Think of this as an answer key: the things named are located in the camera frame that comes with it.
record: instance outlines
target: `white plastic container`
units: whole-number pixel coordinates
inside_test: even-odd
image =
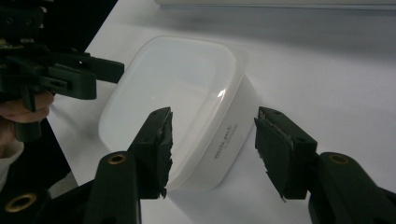
[[[172,160],[168,190],[213,189],[250,131],[258,97],[229,48],[160,36],[138,51],[99,123],[110,151],[128,149],[149,113],[171,106]]]

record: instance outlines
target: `white surface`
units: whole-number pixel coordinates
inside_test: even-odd
[[[213,189],[245,142],[258,107],[251,103],[257,102],[251,85],[237,91],[243,77],[240,63],[220,44],[172,36],[150,40],[108,100],[99,122],[100,138],[111,152],[127,150],[149,113],[171,106],[173,165],[166,188]],[[238,105],[244,104],[243,110],[229,110],[235,98],[240,99]],[[226,114],[233,120],[224,121]],[[235,147],[214,159],[231,124],[234,130],[227,140],[233,141],[227,146]]]
[[[128,64],[158,35],[224,43],[247,55],[262,105],[285,113],[318,141],[345,153],[381,187],[396,191],[396,15],[394,12],[247,7],[168,7],[120,0],[88,51]],[[50,123],[78,183],[106,154],[97,123],[115,85],[92,102],[57,96]],[[306,201],[283,203],[254,148],[253,128],[230,172],[204,193],[143,201],[154,223],[309,223]]]
[[[164,6],[304,7],[395,10],[395,0],[155,0]]]

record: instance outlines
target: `human hand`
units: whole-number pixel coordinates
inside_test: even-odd
[[[14,123],[30,123],[44,119],[50,112],[53,95],[43,91],[35,95],[36,112],[23,106],[22,100],[13,100],[0,104],[0,158],[6,145],[15,141]]]

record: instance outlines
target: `brass screw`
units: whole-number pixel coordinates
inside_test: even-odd
[[[337,164],[340,165],[347,165],[349,163],[349,159],[343,155],[339,155],[339,154],[332,154],[329,156],[329,159]]]
[[[125,161],[126,161],[126,156],[123,154],[116,154],[107,160],[107,162],[112,165],[117,165],[117,164],[123,163]]]
[[[17,213],[22,211],[23,209],[28,208],[37,200],[37,196],[33,193],[25,193],[14,199],[12,199],[6,205],[6,212],[9,213]]]

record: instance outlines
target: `white object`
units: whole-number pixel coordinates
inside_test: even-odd
[[[250,131],[258,97],[233,51],[194,39],[150,40],[129,65],[99,123],[111,151],[128,149],[149,113],[171,106],[168,190],[213,189]]]

